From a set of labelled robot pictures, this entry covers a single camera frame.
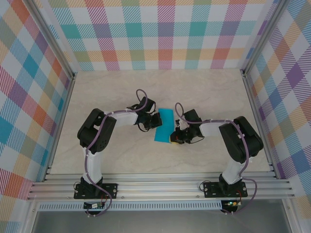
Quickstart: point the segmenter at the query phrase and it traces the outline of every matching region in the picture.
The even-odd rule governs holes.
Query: blue sponge
[[[174,113],[172,109],[159,108],[162,125],[157,127],[155,141],[170,143],[170,136],[174,132]]]

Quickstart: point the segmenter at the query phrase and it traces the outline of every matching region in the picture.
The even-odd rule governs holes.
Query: black wire
[[[194,144],[194,143],[197,143],[197,142],[201,142],[204,138],[200,139],[199,141],[196,141],[196,142],[190,142],[189,144]]]
[[[142,131],[142,132],[144,132],[144,133],[146,133],[146,132],[149,131],[149,129],[147,129],[146,131],[145,131],[145,130],[142,130],[139,124],[138,124],[138,128],[139,128],[140,131]]]
[[[200,189],[201,192],[204,192],[204,190],[201,189],[201,185],[202,185],[204,182],[210,182],[210,181],[203,181],[202,183],[200,183],[199,189]]]

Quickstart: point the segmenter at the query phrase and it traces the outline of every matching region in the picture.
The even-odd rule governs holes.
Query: blue cloth
[[[170,143],[170,136],[174,132],[174,113],[172,109],[159,108],[162,125],[157,127],[155,141]]]

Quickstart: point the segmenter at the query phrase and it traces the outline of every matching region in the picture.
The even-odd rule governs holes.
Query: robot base
[[[118,184],[117,183],[102,183],[101,179],[97,185],[104,190],[106,190],[112,197],[112,199],[117,198]],[[81,177],[81,182],[77,183],[75,186],[75,192],[73,195],[74,199],[102,199],[109,198],[109,196],[103,193],[100,189],[94,185],[86,182],[83,177]]]
[[[239,182],[235,189],[232,189],[227,195],[224,195],[219,182],[204,182],[203,190],[205,198],[246,198],[248,196],[244,182]]]

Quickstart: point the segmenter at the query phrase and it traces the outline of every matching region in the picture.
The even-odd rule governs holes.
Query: white vent strip
[[[220,200],[200,201],[119,201],[112,203],[110,211],[148,210],[221,210]],[[85,211],[83,202],[42,202],[39,211]]]

